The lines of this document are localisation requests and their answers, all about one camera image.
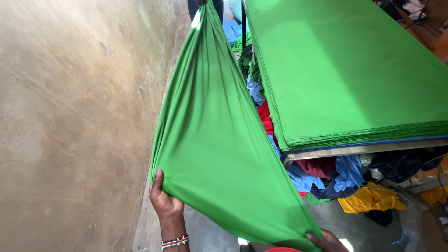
concrete floor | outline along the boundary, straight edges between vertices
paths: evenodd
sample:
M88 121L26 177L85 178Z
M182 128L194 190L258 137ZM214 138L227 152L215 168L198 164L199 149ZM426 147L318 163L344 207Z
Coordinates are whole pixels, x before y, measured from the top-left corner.
M172 71L179 57L180 49L190 29L188 10L180 6L179 27L173 50L167 87L171 79ZM224 1L224 17L232 19L232 13L228 8L228 1ZM160 225L157 215L149 201L149 184L146 185L142 210L135 233L132 252L150 251L162 252L160 243ZM403 247L393 245L392 242L401 236L400 217L394 211L394 220L388 228L383 228L361 214L344 213L337 200L310 205L305 200L321 228L330 230L339 239L346 239L353 247L354 252L401 252ZM193 252L237 252L239 245L237 237L229 234L209 218L199 213L190 206L185 207L185 224L190 236L190 250ZM274 246L269 244L253 244L257 252L263 252Z

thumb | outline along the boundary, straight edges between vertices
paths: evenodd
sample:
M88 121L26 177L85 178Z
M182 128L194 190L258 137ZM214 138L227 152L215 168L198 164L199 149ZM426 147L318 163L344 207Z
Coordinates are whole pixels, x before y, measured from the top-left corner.
M323 249L324 251L329 251L330 246L326 240L322 240L318 238L315 235L312 234L306 234L306 238L310 240L312 244L314 244L316 247Z
M162 193L162 183L164 182L164 174L161 169L157 169L154 179L152 180L151 195L158 196Z

